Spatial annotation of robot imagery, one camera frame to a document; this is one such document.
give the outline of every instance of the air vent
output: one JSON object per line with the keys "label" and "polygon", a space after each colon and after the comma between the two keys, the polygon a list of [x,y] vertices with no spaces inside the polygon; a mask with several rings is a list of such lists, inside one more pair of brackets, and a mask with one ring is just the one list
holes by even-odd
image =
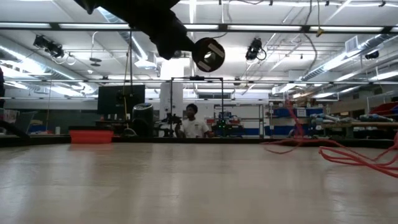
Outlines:
{"label": "air vent", "polygon": [[358,36],[346,41],[346,53],[349,53],[353,50],[358,50]]}

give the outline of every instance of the workbench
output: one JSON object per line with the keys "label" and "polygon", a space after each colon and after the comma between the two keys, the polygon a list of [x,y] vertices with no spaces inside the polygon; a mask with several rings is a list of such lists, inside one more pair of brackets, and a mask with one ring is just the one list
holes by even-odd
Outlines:
{"label": "workbench", "polygon": [[378,129],[394,129],[398,128],[398,122],[350,122],[350,123],[333,123],[321,124],[323,129],[326,128],[345,128],[346,138],[354,138],[354,127],[376,127]]}

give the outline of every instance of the white t-shirt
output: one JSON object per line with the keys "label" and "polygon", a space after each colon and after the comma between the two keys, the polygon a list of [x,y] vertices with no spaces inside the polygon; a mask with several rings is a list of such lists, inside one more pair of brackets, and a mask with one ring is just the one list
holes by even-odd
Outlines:
{"label": "white t-shirt", "polygon": [[181,131],[185,133],[187,138],[203,138],[205,132],[209,131],[209,127],[205,121],[185,119],[182,121]]}

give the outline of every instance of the black cylindrical motor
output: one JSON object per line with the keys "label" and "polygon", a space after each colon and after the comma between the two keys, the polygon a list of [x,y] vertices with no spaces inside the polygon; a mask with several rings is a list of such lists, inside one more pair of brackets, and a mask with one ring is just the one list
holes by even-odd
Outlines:
{"label": "black cylindrical motor", "polygon": [[132,129],[138,136],[153,137],[154,107],[150,103],[140,103],[132,109]]}

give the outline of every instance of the machine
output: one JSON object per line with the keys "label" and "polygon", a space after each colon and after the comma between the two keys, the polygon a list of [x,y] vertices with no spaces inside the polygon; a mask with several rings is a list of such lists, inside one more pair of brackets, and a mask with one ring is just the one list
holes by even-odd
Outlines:
{"label": "machine", "polygon": [[154,107],[152,104],[140,103],[133,107],[132,129],[141,137],[154,136]]}
{"label": "machine", "polygon": [[204,72],[213,72],[224,63],[224,48],[212,38],[197,43],[187,36],[187,28],[170,9],[180,0],[75,0],[88,14],[97,7],[126,21],[131,28],[143,31],[156,45],[164,59],[192,52],[193,61]]}

